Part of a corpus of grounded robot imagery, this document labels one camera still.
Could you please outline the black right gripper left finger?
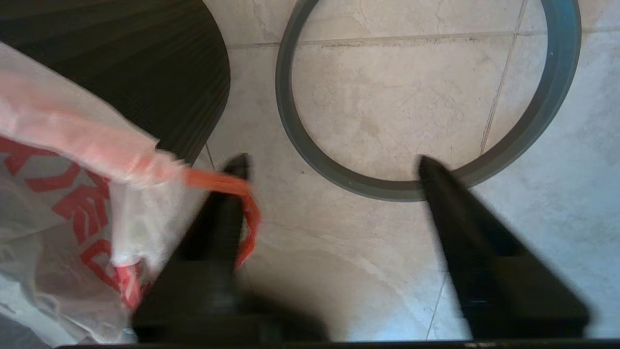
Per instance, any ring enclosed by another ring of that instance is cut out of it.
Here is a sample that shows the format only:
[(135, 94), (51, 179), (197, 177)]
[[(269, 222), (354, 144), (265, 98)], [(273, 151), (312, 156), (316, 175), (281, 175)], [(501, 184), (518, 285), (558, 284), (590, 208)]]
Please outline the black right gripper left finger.
[(241, 197), (211, 192), (133, 321), (171, 323), (239, 314), (234, 268), (243, 223)]

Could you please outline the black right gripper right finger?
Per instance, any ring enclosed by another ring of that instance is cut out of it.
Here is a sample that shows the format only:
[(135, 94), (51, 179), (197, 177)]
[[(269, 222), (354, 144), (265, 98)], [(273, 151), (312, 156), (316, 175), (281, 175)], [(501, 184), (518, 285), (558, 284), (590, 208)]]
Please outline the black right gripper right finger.
[(582, 338), (586, 305), (439, 161), (421, 187), (463, 317), (476, 339)]

